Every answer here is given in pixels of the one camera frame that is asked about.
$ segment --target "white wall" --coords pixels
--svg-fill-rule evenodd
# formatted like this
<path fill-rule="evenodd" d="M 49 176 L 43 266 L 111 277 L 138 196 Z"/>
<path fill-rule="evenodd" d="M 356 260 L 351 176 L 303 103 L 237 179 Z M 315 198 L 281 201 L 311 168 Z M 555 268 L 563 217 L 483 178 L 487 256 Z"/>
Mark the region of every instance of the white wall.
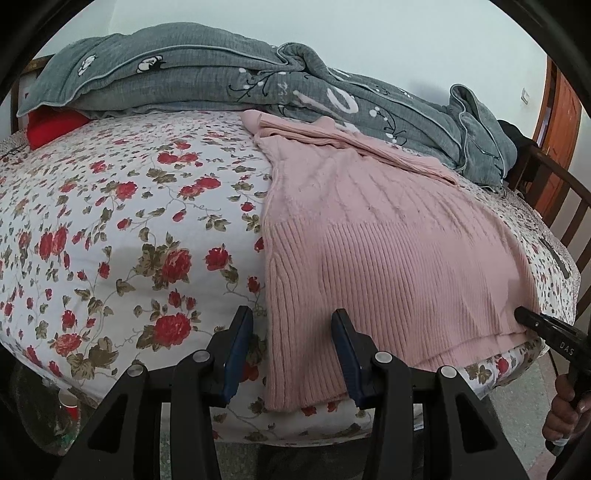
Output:
<path fill-rule="evenodd" d="M 488 0 L 117 0 L 110 33 L 193 21 L 264 40 L 313 47 L 329 65 L 447 103 L 463 83 L 497 118 L 533 135 L 546 55 Z M 521 101 L 521 90 L 531 96 Z"/>
<path fill-rule="evenodd" d="M 95 0 L 64 25 L 35 57 L 57 53 L 66 45 L 88 37 L 109 34 L 109 23 L 116 0 Z M 10 135 L 10 94 L 0 105 L 0 140 Z"/>
<path fill-rule="evenodd" d="M 579 128 L 579 137 L 577 145 L 574 149 L 573 160 L 569 167 L 575 178 L 578 179 L 587 189 L 591 190 L 591 118 L 585 110 L 581 115 L 581 126 Z M 563 207 L 560 209 L 552 231 L 560 238 L 566 231 L 573 215 L 579 206 L 580 199 L 577 194 L 569 192 L 569 195 L 564 201 Z M 587 214 L 583 218 L 581 226 L 577 230 L 572 242 L 569 245 L 569 251 L 574 259 L 577 259 L 583 252 L 585 245 L 591 238 L 591 212 L 587 210 Z M 591 265 L 583 270 L 581 274 L 581 289 L 580 292 L 585 292 L 591 285 Z M 591 316 L 591 307 L 583 313 L 581 319 L 577 323 L 577 327 L 587 330 L 589 325 L 589 317 Z"/>

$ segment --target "floor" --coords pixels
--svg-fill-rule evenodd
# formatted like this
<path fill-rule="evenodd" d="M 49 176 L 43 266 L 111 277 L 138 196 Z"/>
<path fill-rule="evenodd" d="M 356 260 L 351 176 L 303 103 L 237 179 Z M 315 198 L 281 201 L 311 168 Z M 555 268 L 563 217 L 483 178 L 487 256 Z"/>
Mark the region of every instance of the floor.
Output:
<path fill-rule="evenodd" d="M 530 480 L 545 480 L 554 457 L 545 450 L 542 425 L 556 395 L 556 372 L 545 355 L 519 379 L 491 394 L 501 426 Z M 161 444 L 161 479 L 170 480 L 170 445 L 166 433 Z M 217 444 L 223 480 L 254 480 L 257 445 Z"/>
<path fill-rule="evenodd" d="M 531 480 L 545 480 L 554 463 L 554 456 L 545 449 L 541 430 L 556 395 L 555 379 L 552 360 L 544 355 L 517 380 L 491 394 L 505 436 Z"/>

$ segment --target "red pillow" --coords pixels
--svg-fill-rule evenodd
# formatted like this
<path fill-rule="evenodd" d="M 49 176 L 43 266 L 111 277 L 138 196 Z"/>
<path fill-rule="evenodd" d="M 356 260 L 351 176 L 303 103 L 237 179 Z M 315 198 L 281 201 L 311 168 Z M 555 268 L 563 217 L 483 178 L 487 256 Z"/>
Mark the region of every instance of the red pillow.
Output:
<path fill-rule="evenodd" d="M 42 105 L 29 113 L 27 138 L 31 150 L 42 147 L 88 122 L 88 118 L 74 110 L 54 110 Z"/>

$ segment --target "human hand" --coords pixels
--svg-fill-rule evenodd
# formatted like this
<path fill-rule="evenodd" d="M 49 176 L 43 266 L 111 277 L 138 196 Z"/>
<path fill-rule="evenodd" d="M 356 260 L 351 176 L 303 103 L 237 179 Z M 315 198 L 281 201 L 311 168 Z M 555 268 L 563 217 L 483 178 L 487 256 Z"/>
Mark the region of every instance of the human hand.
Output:
<path fill-rule="evenodd" d="M 579 437 L 591 422 L 591 395 L 586 395 L 577 405 L 575 411 L 570 406 L 574 400 L 574 389 L 566 375 L 556 378 L 556 392 L 542 435 L 546 440 L 555 442 L 564 436 L 571 439 Z"/>

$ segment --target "mattress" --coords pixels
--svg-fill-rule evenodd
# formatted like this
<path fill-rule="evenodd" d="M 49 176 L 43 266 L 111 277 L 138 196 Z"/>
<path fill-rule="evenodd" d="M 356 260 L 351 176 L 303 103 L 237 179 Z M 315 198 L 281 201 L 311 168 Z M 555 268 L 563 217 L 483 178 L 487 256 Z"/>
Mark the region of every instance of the mattress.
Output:
<path fill-rule="evenodd" d="M 291 413 L 265 408 L 260 218 L 272 178 L 238 113 L 103 119 L 34 152 L 16 134 L 0 155 L 0 343 L 21 362 L 97 405 L 133 362 L 176 364 L 246 304 L 254 335 L 237 395 L 227 408 L 212 409 L 215 438 L 304 446 L 370 433 L 373 412 L 352 400 Z M 539 215 L 513 192 L 467 180 L 462 188 L 521 242 L 543 312 L 572 325 L 580 276 Z M 545 350 L 532 336 L 458 367 L 484 397 Z"/>

